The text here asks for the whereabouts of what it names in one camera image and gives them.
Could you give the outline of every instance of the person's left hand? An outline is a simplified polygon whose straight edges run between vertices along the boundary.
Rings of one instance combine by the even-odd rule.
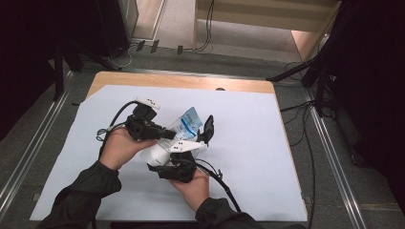
[[[112,170],[118,170],[141,150],[155,145],[157,140],[136,141],[124,128],[110,133],[99,161]]]

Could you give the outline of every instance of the person's right hand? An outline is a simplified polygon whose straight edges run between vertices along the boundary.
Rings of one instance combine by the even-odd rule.
[[[188,183],[178,180],[170,180],[170,183],[182,194],[185,202],[194,212],[197,212],[200,205],[209,198],[209,176],[199,169]]]

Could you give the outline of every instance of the gray floor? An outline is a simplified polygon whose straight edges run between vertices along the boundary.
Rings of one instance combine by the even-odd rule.
[[[147,48],[141,52],[133,52],[133,55],[133,64],[124,68],[126,72],[135,69],[149,69],[225,74],[239,78],[263,80],[266,76],[281,73],[285,66],[285,63],[276,61],[217,54],[185,53],[177,55],[176,51],[171,50],[159,50],[157,53],[151,54]],[[33,228],[37,224],[37,222],[29,221],[31,211],[35,205],[32,196],[41,192],[53,163],[63,147],[65,137],[77,111],[77,107],[72,103],[83,101],[95,74],[99,71],[102,71],[102,69],[96,63],[85,61],[84,71],[74,73],[75,80],[72,90],[39,150],[28,175],[17,192],[9,211],[0,222],[0,228]],[[306,101],[304,89],[294,80],[287,79],[285,83],[275,84],[275,90],[280,108]],[[41,118],[48,111],[52,97],[53,88],[49,88],[20,119],[10,134],[0,142],[0,149],[2,149],[0,182],[2,187],[18,163],[19,157],[24,153]],[[283,119],[289,120],[294,115],[295,112],[284,113]],[[296,142],[303,131],[300,116],[299,114],[296,120],[286,125],[290,143]],[[330,136],[355,192],[368,228],[404,228],[405,218],[395,205],[385,178],[374,169],[353,166],[350,161],[348,146],[341,136],[338,126],[331,119],[326,118],[325,121],[328,124]],[[311,117],[307,123],[307,128],[310,145],[314,152],[317,180],[316,206],[312,228],[352,228],[345,203],[337,188],[329,161],[325,155],[325,149]],[[306,197],[311,196],[312,182],[309,150],[305,140],[297,146],[291,147],[291,151],[303,194]],[[263,222],[263,225],[265,228],[279,228],[289,225],[289,222]],[[100,222],[99,228],[108,228],[108,222]]]

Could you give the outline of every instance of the dark sleeve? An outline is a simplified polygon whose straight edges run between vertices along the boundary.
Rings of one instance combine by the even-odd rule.
[[[226,198],[206,199],[196,212],[196,220],[202,229],[264,229],[249,214],[233,211]]]
[[[87,229],[96,216],[101,199],[120,189],[118,171],[96,161],[89,169],[82,171],[71,185],[60,191],[51,213],[37,228]]]

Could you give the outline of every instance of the white sheet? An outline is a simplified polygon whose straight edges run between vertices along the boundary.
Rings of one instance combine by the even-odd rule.
[[[256,220],[307,220],[274,94],[110,85],[80,105],[31,220],[46,217],[58,192],[97,160],[101,142],[96,140],[96,131],[106,128],[135,96],[155,99],[161,105],[154,118],[161,126],[168,126],[193,106],[202,122],[214,115],[215,134],[199,158],[221,169],[242,210]],[[127,108],[117,123],[134,108]],[[139,155],[120,169],[119,179],[122,190],[103,199],[97,219],[194,220],[181,195],[167,180],[150,172]],[[210,196],[227,198],[212,178]]]

